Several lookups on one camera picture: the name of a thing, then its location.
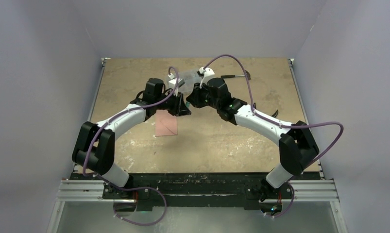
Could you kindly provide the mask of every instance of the black handle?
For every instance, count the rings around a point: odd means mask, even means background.
[[[220,78],[221,79],[229,79],[229,78],[234,78],[235,75],[222,75]]]

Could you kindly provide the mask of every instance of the wall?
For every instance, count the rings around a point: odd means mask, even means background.
[[[0,232],[45,232],[100,72],[68,0],[0,0]]]
[[[76,0],[102,57],[296,56],[326,0]]]
[[[294,68],[308,120],[346,127],[321,162],[349,231],[390,232],[390,0],[328,0]]]

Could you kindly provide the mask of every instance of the wooden tabletop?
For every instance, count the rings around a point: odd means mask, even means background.
[[[125,108],[145,88],[148,78],[165,80],[169,66],[180,71],[204,66],[210,58],[108,59],[92,114],[92,122]],[[250,72],[256,107],[290,122],[304,121],[287,59],[240,59]],[[238,64],[222,58],[210,68],[217,77],[241,74]],[[250,102],[245,78],[226,80],[232,97]],[[215,109],[191,107],[178,117],[178,135],[155,136],[155,116],[116,141],[115,161],[128,172],[270,171],[279,163],[279,148],[252,130],[223,121]],[[307,171],[318,171],[312,165]]]

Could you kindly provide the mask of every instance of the table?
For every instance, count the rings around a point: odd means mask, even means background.
[[[108,59],[91,117],[107,119],[125,108],[145,88],[148,78],[166,80],[169,66],[180,71],[204,66],[211,58]],[[287,59],[241,58],[250,72],[256,107],[278,118],[304,121]],[[217,77],[241,74],[230,58],[214,62]],[[245,78],[226,80],[233,97],[250,102]],[[249,129],[223,121],[216,110],[191,107],[191,116],[178,118],[178,135],[156,137],[151,117],[116,141],[115,161],[128,172],[254,172],[270,171],[279,163],[279,149]],[[314,164],[306,171],[319,171]]]

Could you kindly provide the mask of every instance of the metal frame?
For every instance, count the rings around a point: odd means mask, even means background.
[[[98,95],[99,87],[102,81],[104,69],[106,66],[106,59],[102,60],[102,71],[99,78],[99,85],[96,88],[95,96],[93,99],[92,107],[89,112],[88,120],[91,119],[93,109],[95,106],[96,98]],[[302,111],[306,122],[307,116],[305,112],[304,105],[302,103],[301,93],[299,92],[298,85],[296,83],[296,77],[293,72],[292,61],[289,59],[289,68],[295,83],[296,91],[298,93],[299,101],[301,104]],[[295,200],[301,202],[329,202],[331,205],[334,221],[339,233],[348,233],[345,221],[340,210],[340,203],[338,193],[336,191],[336,186],[334,181],[325,180],[322,172],[322,167],[320,166],[320,175],[322,180],[316,181],[291,181],[291,185],[295,189]],[[63,180],[59,186],[59,191],[57,193],[55,206],[51,215],[51,220],[49,222],[47,233],[55,233],[58,230],[59,222],[62,216],[62,211],[67,201],[69,202],[126,202],[132,203],[134,200],[125,199],[125,200],[110,200],[102,199],[103,194],[103,181],[74,181],[74,180]],[[276,200],[265,200],[264,202],[274,202]]]

